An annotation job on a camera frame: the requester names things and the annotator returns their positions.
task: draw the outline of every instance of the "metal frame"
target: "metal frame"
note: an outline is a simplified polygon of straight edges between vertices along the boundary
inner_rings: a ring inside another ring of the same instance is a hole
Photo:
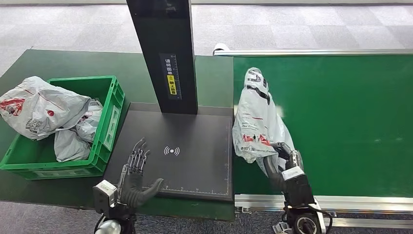
[[[321,208],[329,212],[413,214],[413,198],[368,196],[315,196]],[[282,211],[282,195],[235,195],[235,207],[242,211]]]
[[[324,222],[328,224],[330,223],[330,219],[325,218]],[[413,221],[368,218],[333,218],[333,227],[413,229]]]
[[[297,56],[297,55],[408,55],[412,49],[389,50],[217,50],[214,56]]]

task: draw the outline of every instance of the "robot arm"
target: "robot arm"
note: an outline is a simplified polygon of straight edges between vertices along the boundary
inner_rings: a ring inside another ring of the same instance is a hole
[[[332,226],[332,217],[322,211],[314,198],[308,178],[303,171],[301,154],[279,142],[271,145],[279,157],[286,160],[285,171],[278,173],[272,157],[264,158],[264,167],[271,185],[284,194],[286,220],[275,226],[276,233],[292,229],[295,234],[327,234]],[[330,217],[329,227],[324,225],[323,215]]]
[[[146,141],[137,142],[123,166],[117,186],[103,180],[93,187],[96,212],[102,214],[95,234],[135,234],[136,209],[154,197],[163,179],[157,179],[150,188],[142,190],[143,167],[150,151]]]

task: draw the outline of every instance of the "green table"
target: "green table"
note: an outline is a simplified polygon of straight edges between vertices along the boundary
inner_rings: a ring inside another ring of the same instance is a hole
[[[234,59],[234,106],[246,70],[261,69],[314,195],[413,197],[412,51],[218,55]],[[276,194],[234,160],[236,194]]]
[[[232,58],[196,57],[198,103],[203,106],[233,106]],[[125,92],[121,122],[128,103],[156,103],[155,92],[142,54],[27,50],[0,79],[3,94],[24,78],[39,76],[69,78],[115,75]],[[0,121],[0,159],[16,132]],[[0,171],[0,200],[92,209],[92,187],[100,177],[25,180]],[[233,220],[234,204],[199,200],[154,198],[140,209],[152,215],[187,216]]]

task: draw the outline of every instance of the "red printed logo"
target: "red printed logo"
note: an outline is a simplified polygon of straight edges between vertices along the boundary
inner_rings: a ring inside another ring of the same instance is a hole
[[[0,108],[7,111],[9,114],[19,116],[25,99],[14,98],[0,102]]]
[[[254,135],[252,137],[247,136],[247,135],[244,134],[243,135],[243,141],[245,141],[245,142],[260,142],[261,144],[270,146],[270,142],[267,139],[265,139],[265,137],[261,134],[260,134],[260,136]]]

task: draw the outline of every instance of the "package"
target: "package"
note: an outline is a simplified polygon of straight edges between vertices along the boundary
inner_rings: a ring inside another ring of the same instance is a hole
[[[40,140],[74,127],[90,100],[39,77],[30,77],[0,97],[0,115],[21,135]]]
[[[98,100],[89,102],[88,111],[76,124],[76,132],[83,140],[93,143],[103,106]]]
[[[277,170],[285,169],[285,160],[278,158],[271,144],[285,142],[294,149],[290,133],[269,93],[268,83],[258,68],[250,68],[245,74],[232,139],[236,155],[248,163],[256,161],[264,173],[263,158],[266,156],[273,157]]]
[[[83,141],[76,132],[62,130],[55,134],[55,154],[58,162],[86,160],[90,145]]]

